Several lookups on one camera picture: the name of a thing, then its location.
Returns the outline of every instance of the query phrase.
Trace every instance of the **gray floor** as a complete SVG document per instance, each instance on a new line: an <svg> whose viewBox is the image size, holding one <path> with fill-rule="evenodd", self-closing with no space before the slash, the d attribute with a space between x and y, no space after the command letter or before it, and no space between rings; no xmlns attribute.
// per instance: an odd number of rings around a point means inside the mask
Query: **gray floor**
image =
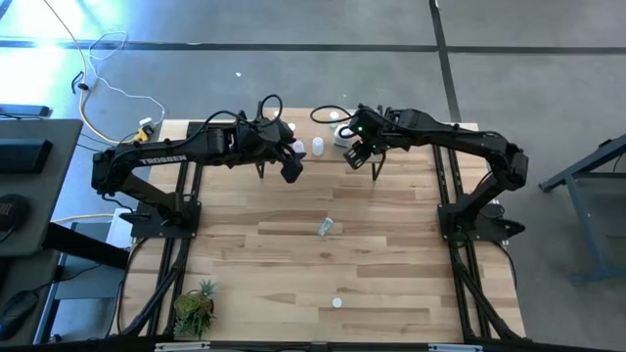
<svg viewBox="0 0 626 352"><path fill-rule="evenodd" d="M127 30L131 40L149 42L435 43L426 0L51 2L87 40ZM624 1L439 0L439 6L449 45L626 45ZM81 70L80 60L76 51L50 45L49 38L66 34L46 8L14 0L0 21L0 36L41 43L39 49L0 49L2 102L44 104L56 117L78 117L69 82ZM626 56L455 54L450 62L463 121L501 132L530 157L528 185L501 197L509 217L527 227L512 240L511 252L528 336L625 349L626 280L587 286L567 280L590 269L589 253L566 190L545 195L536 185L625 132ZM436 53L125 51L106 61L101 73L129 93L155 96L168 118L253 112L258 99L279 93L289 107L380 103L450 119ZM135 129L139 119L158 116L151 104L102 86L87 112L115 138ZM77 150L56 216L114 208L89 187L90 157ZM619 169L626 170L626 162Z"/></svg>

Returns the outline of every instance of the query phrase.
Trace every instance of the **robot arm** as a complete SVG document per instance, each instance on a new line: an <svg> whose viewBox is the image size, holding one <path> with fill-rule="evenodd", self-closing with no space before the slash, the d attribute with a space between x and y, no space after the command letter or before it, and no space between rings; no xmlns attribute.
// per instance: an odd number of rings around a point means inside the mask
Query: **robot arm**
<svg viewBox="0 0 626 352"><path fill-rule="evenodd" d="M444 204L439 209L442 233L451 240L478 238L476 219L493 198L502 191L515 191L526 183L528 157L515 144L509 143L496 132L475 132L437 122L425 112L413 109L392 110L382 113L359 105L347 126L360 140L344 153L348 164L357 169L372 154L384 154L394 148L408 151L413 146L435 145L454 151L484 157L491 167L491 174L481 182L474 192L463 195L456 203ZM485 240L504 240L523 231L523 226L501 220L493 229L494 222L487 227Z"/></svg>
<svg viewBox="0 0 626 352"><path fill-rule="evenodd" d="M91 185L99 195L125 193L158 210L163 219L183 215L182 195L164 193L132 174L135 167L193 161L199 166L232 168L244 164L283 165L281 174L288 183L302 172L297 154L289 146L293 132L282 120L257 117L247 121L241 111L235 123L204 123L185 140L120 145L93 156Z"/></svg>

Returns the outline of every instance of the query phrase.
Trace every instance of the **wooden tabletop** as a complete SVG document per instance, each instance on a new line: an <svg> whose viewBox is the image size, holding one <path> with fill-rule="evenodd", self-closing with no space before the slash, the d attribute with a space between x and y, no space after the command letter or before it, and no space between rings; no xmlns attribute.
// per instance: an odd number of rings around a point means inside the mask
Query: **wooden tabletop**
<svg viewBox="0 0 626 352"><path fill-rule="evenodd" d="M295 123L295 136L305 140L309 152L306 139L322 130L308 112L286 110L283 120ZM160 138L184 138L188 122L164 121ZM342 158L332 148L326 148L328 160L308 158L294 184L283 180L280 164L267 165L263 180L253 165L204 169L201 225L183 287L198 288L201 280L217 283L217 319L203 338L462 341L449 252L436 221L432 148L391 151L376 183L370 167L352 170L337 162ZM458 157L469 192L485 174L485 162ZM150 182L172 192L178 168L153 167ZM317 231L327 217L335 224L321 238ZM163 243L149 240L137 253L123 297L124 326L155 288ZM524 335L508 258L489 242L475 244L486 296ZM341 298L341 308L333 307L334 298ZM469 307L478 333L471 299Z"/></svg>

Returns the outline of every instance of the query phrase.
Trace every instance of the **cable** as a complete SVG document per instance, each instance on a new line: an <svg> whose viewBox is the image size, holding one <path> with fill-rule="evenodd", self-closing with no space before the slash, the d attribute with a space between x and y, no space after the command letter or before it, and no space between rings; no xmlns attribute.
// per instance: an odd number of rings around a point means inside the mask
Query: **cable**
<svg viewBox="0 0 626 352"><path fill-rule="evenodd" d="M46 283L46 284L44 284L44 285L42 285L42 286L37 286L36 288L31 289L31 291L36 291L36 290L38 290L38 289L40 289L40 288L43 288L43 287L45 287L45 286L50 286L50 285L52 285L52 284L58 284L58 283L62 283L62 282L66 282L66 281L70 281L70 280L72 280L72 279L75 279L75 278L76 278L76 277L78 277L79 275L81 275L81 274L83 274L83 273L85 273L85 272L88 272L88 271L90 271L90 270L94 270L94 269L96 269L96 268L98 268L98 267L100 267L100 266L102 266L102 263L99 263L99 264L96 264L96 265L94 265L94 266L92 266L92 267L89 267L89 268L83 269L83 270L79 271L78 273L74 274L73 276L70 276L69 278L60 279L60 280L56 280L56 281L54 281L54 280L53 280L53 281L51 281L50 283Z"/></svg>
<svg viewBox="0 0 626 352"><path fill-rule="evenodd" d="M74 45L76 46L76 49L78 50L78 54L80 54L80 59L82 60L82 71L84 72L83 76L82 76L82 80L81 83L83 85L87 85L87 60L85 59L85 55L82 52L82 49L80 48L80 45L78 44L78 41L76 40L76 37L74 37L73 33L71 32L71 30L69 30L69 27L67 27L66 23L61 19L61 17L59 16L59 14L57 14L57 12L55 11L55 9L50 5L50 3L48 2L48 0L42 0L46 6L48 6L48 8L50 9L50 11L54 14L54 16L57 18L57 20L59 20L59 22L61 23L61 25L66 29L67 34L69 34L69 36L71 37L71 40L74 42ZM89 47L89 51L91 52L91 49L93 47L93 44ZM107 59L108 57L110 57L111 55L108 55L105 58L97 58L94 57L94 59L96 60L104 60ZM93 68L93 65L91 64L91 58L92 56L89 57L89 65ZM111 87L109 85L109 83L104 79L101 78L100 76L98 76L98 73L96 72L96 70L94 69L94 74L96 75L96 77L102 79L105 81L105 83L107 84L107 86L109 86L109 88L113 89L113 87ZM152 99L156 104L158 104L163 110L164 108L162 107L162 105L160 103L158 103L157 101L155 101L154 99ZM80 118L82 119L82 121L87 125L87 127L89 127L89 129L91 129L98 137L102 138L103 140L109 142L109 143L113 143L113 144L118 144L119 141L113 140L109 137L107 137L104 133L100 132L92 123L91 121L89 121L89 119L87 118L87 115L85 114L85 104L86 104L86 96L85 96L85 90L80 89L80 100L78 103L78 112L80 113Z"/></svg>
<svg viewBox="0 0 626 352"><path fill-rule="evenodd" d="M260 114L262 118L267 118L263 115L263 108L265 107L265 103L267 103L268 100L275 98L278 101L278 113L276 114L276 117L274 117L271 121L269 121L266 124L263 125L259 125L257 127L267 127L267 126L271 126L274 123L278 122L281 119L281 115L283 114L283 100L281 99L281 97L278 96L278 94L270 94L267 97L263 98L263 100L261 101L259 110L260 110Z"/></svg>
<svg viewBox="0 0 626 352"><path fill-rule="evenodd" d="M81 145L80 143L76 143L76 145L77 145L78 147L84 148L84 149L86 149L86 150L88 150L88 151L91 151L91 152L95 152L95 153L101 153L101 152L102 152L102 151L98 151L97 149L93 149L93 148L85 147L85 146Z"/></svg>
<svg viewBox="0 0 626 352"><path fill-rule="evenodd" d="M9 113L0 112L0 117L2 118L14 118L14 119L43 119L43 117L39 116L15 116Z"/></svg>
<svg viewBox="0 0 626 352"><path fill-rule="evenodd" d="M509 258L509 263L511 264L511 273L513 274L513 285L515 287L515 290L517 290L517 272L515 271L515 264L513 263L513 259L511 258L511 255L501 243L496 242L496 241L492 241L492 243L494 243L498 248L500 248L505 253L505 255L507 255L507 258Z"/></svg>
<svg viewBox="0 0 626 352"><path fill-rule="evenodd" d="M617 168L617 163L619 162L619 159L622 158L622 156L624 156L624 154L620 155L619 158L615 161L615 163L613 164L613 172L615 172L615 169Z"/></svg>
<svg viewBox="0 0 626 352"><path fill-rule="evenodd" d="M348 115L348 117L345 118L340 118L337 120L319 120L315 117L313 117L313 114L319 110L324 110L324 109L336 109L339 110L343 113L345 113L346 115ZM338 107L338 106L334 106L334 105L325 105L325 106L320 106L317 107L315 109L313 109L311 111L311 113L309 114L309 117L311 117L311 120L313 120L313 122L317 122L317 123L322 123L322 124L333 124L333 123L340 123L340 122L345 122L345 121L349 121L352 118L354 118L356 116L356 114L351 115L350 112L348 112L346 109L342 108L342 107Z"/></svg>
<svg viewBox="0 0 626 352"><path fill-rule="evenodd" d="M123 34L124 35L124 38L122 39L121 44L119 46L117 46L115 49L113 49L108 55L106 55L103 58L99 58L99 57L91 54L91 51L93 50L93 48L94 48L94 46L96 44L98 44L106 36L108 36L108 35L115 35L115 34ZM98 38L98 40L96 40L95 42L91 43L91 45L89 46L89 49L87 51L87 63L89 64L91 69L94 71L94 75L96 76L96 78L100 79L101 81L103 81L107 85L107 87L109 87L109 89L111 89L111 90L113 90L115 92L119 92L119 93L125 95L127 98L131 98L131 99L148 99L148 100L151 100L153 103L155 103L160 108L160 119L155 122L155 125L159 125L165 119L165 107L163 106L163 104L159 103L155 98L153 98L151 96L131 95L131 94L128 94L128 93L124 92L120 88L116 88L116 87L111 86L109 84L109 82L105 78L103 78L100 75L98 75L98 71L96 70L96 68L94 67L94 64L91 61L92 59L98 60L98 61L104 61L104 60L110 58L116 51L121 50L121 49L124 48L124 45L126 44L126 40L127 39L128 39L128 34L125 31L115 31L115 32L109 32L109 33L103 34L100 38Z"/></svg>
<svg viewBox="0 0 626 352"><path fill-rule="evenodd" d="M126 270L124 270L124 275L121 278L121 282L119 282L119 296L117 299L117 333L122 332L121 328L121 301L124 299L124 286L126 283L126 278L128 277L128 271L130 270L130 266L133 263L133 259L135 258L135 254L139 251L139 248L148 240L148 238L140 239L135 245L135 248L130 252L128 256L128 265L126 265Z"/></svg>
<svg viewBox="0 0 626 352"><path fill-rule="evenodd" d="M105 146L108 146L108 147L111 147L111 146L112 146L112 144L111 144L111 143L107 143L107 142L103 142L103 141L97 140L97 139L95 139L95 138L93 138L93 137L91 137L91 136L87 136L86 134L84 134L84 133L82 133L82 132L80 132L80 135L81 135L82 137L85 137L85 138L86 138L86 139L88 139L88 140L92 140L92 141L94 141L94 142L97 142L97 143L103 144L103 145L105 145Z"/></svg>
<svg viewBox="0 0 626 352"><path fill-rule="evenodd" d="M74 215L74 216L68 216L68 217L61 218L61 219L51 220L50 222L53 222L55 224L59 224L59 223L65 223L65 222L71 221L71 220L91 219L91 218L99 218L99 217L114 217L114 216L115 216L114 214L106 214L106 213L87 214L87 215Z"/></svg>
<svg viewBox="0 0 626 352"><path fill-rule="evenodd" d="M130 206L126 206L124 204L122 204L119 200L117 199L113 199L113 198L107 198L106 195L102 195L102 199L105 201L112 201L114 203L116 203L117 205L119 205L119 207L123 207L124 209L128 209L130 210L131 214L135 213L135 210L133 210L133 208L131 208Z"/></svg>

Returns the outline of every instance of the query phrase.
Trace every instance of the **green object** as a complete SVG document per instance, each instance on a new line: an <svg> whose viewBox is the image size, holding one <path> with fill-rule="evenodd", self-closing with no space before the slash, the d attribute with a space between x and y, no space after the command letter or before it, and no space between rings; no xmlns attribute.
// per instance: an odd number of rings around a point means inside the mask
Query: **green object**
<svg viewBox="0 0 626 352"><path fill-rule="evenodd" d="M202 281L200 288L181 294L174 301L176 337L196 336L201 339L202 333L211 327L211 321L215 319L211 298L215 293L215 284L211 281Z"/></svg>

